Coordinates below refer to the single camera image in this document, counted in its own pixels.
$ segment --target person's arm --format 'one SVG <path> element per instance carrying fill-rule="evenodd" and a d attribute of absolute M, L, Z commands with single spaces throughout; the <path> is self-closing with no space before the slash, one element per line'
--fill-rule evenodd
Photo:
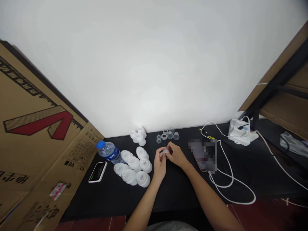
<path fill-rule="evenodd" d="M 186 159 L 181 148 L 169 142 L 167 149 L 172 153 L 172 155 L 166 153 L 168 159 L 178 165 L 188 176 L 202 210 L 214 230 L 244 230 L 243 226 L 238 222 L 221 198 Z"/>
<path fill-rule="evenodd" d="M 156 150 L 153 179 L 125 225 L 124 231 L 144 231 L 148 226 L 157 191 L 166 174 L 166 156 L 159 157 L 159 153 L 164 149 L 165 147 Z"/>

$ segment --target water bottle label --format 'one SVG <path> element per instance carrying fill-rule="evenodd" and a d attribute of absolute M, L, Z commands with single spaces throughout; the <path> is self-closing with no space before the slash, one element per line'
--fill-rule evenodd
<path fill-rule="evenodd" d="M 113 159 L 117 158 L 120 155 L 120 151 L 118 150 L 118 148 L 115 146 L 115 149 L 113 151 L 113 153 L 110 156 L 105 157 L 107 160 L 112 161 Z"/>

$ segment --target white cable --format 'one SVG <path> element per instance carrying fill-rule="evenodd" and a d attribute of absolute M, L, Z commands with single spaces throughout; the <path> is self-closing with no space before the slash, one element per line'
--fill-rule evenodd
<path fill-rule="evenodd" d="M 250 119 L 249 119 L 249 117 L 248 117 L 248 116 L 246 116 L 246 115 L 245 115 L 245 116 L 243 116 L 243 118 L 244 118 L 244 117 L 247 117 L 247 119 L 248 119 L 248 134 L 247 134 L 247 135 L 245 135 L 245 136 L 242 136 L 242 138 L 250 135 Z"/>
<path fill-rule="evenodd" d="M 261 136 L 261 138 L 264 140 L 265 145 L 267 146 L 267 148 L 269 149 L 269 152 L 273 155 L 274 159 L 276 160 L 276 162 L 278 163 L 278 165 L 281 167 L 281 169 L 292 179 L 294 180 L 296 183 L 298 183 L 300 186 L 302 186 L 304 189 L 308 190 L 308 188 L 306 188 L 305 186 L 303 186 L 301 183 L 299 183 L 298 181 L 296 181 L 293 177 L 291 177 L 287 171 L 281 166 L 281 164 L 278 162 L 278 160 L 276 159 L 276 157 L 274 156 L 274 154 L 272 153 L 270 147 L 268 146 L 266 140 L 264 139 L 264 137 L 261 135 L 261 133 L 259 131 L 256 130 L 257 133 L 259 133 L 259 135 Z"/>
<path fill-rule="evenodd" d="M 218 130 L 220 131 L 220 133 L 221 133 L 223 136 L 226 136 L 226 135 L 224 135 L 224 134 L 221 132 L 221 130 L 219 129 L 219 127 L 217 126 L 217 124 L 216 124 L 214 121 L 209 121 L 209 122 L 214 123 L 214 124 L 216 125 L 216 127 L 218 128 Z M 201 134 L 202 134 L 204 137 L 208 138 L 207 136 L 205 136 L 205 135 L 202 133 L 203 128 L 201 129 L 200 132 L 201 132 Z M 232 181 L 231 181 L 231 183 L 230 183 L 229 185 L 227 185 L 227 186 L 220 186 L 220 185 L 218 185 L 218 184 L 215 183 L 215 181 L 214 181 L 214 179 L 213 179 L 213 176 L 212 176 L 212 173 L 209 173 L 209 174 L 210 174 L 210 180 L 211 180 L 211 182 L 215 185 L 217 191 L 218 191 L 226 200 L 230 201 L 231 203 L 242 204 L 242 205 L 250 205 L 250 204 L 253 204 L 253 203 L 256 201 L 256 195 L 255 195 L 254 192 L 251 190 L 251 188 L 249 188 L 246 184 L 244 184 L 242 181 L 240 181 L 240 180 L 238 180 L 238 179 L 236 179 L 236 178 L 233 177 L 233 172 L 232 172 L 232 168 L 231 168 L 230 162 L 229 162 L 229 160 L 228 160 L 228 158 L 227 158 L 227 156 L 226 156 L 226 154 L 225 154 L 224 149 L 222 148 L 221 141 L 218 141 L 218 142 L 220 142 L 220 147 L 221 147 L 221 149 L 222 149 L 222 151 L 223 151 L 223 153 L 224 153 L 224 155 L 225 155 L 225 157 L 226 157 L 226 159 L 227 159 L 227 161 L 228 161 L 228 164 L 229 164 L 229 167 L 230 167 L 230 170 L 231 170 L 231 176 L 228 175 L 228 174 L 226 174 L 226 173 L 224 173 L 224 172 L 222 172 L 222 171 L 220 171 L 218 168 L 217 168 L 217 170 L 218 170 L 219 172 L 221 172 L 222 174 L 224 174 L 224 175 L 226 175 L 226 176 L 232 178 Z M 229 187 L 233 184 L 233 181 L 234 181 L 234 180 L 236 180 L 236 181 L 242 183 L 243 185 L 245 185 L 245 186 L 252 192 L 252 194 L 253 194 L 253 200 L 252 200 L 251 202 L 236 202 L 236 201 L 231 201 L 231 200 L 229 200 L 228 198 L 226 198 L 226 197 L 219 191 L 218 187 L 220 187 L 220 188 L 229 188 Z"/>
<path fill-rule="evenodd" d="M 287 203 L 287 206 L 288 206 L 288 203 L 289 203 L 289 204 L 293 204 L 293 205 L 296 205 L 296 206 L 299 206 L 299 207 L 308 208 L 307 206 L 298 205 L 298 204 L 290 202 L 289 198 L 287 198 L 286 200 L 281 198 L 281 200 L 285 201 Z"/>

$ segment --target black phone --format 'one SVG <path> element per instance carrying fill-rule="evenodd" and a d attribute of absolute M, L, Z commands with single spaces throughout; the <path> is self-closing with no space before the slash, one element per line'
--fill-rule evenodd
<path fill-rule="evenodd" d="M 99 162 L 95 165 L 93 172 L 90 176 L 89 183 L 100 182 L 103 178 L 107 162 Z"/>
<path fill-rule="evenodd" d="M 190 140 L 189 149 L 202 172 L 216 171 L 217 169 L 217 140 L 203 139 Z"/>

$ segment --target red chevron logo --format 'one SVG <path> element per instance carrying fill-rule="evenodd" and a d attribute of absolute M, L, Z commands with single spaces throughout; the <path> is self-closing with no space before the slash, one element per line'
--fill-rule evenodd
<path fill-rule="evenodd" d="M 3 123 L 6 132 L 20 135 L 33 135 L 49 126 L 48 133 L 52 139 L 64 140 L 72 118 L 73 115 L 62 106 L 56 106 Z"/>

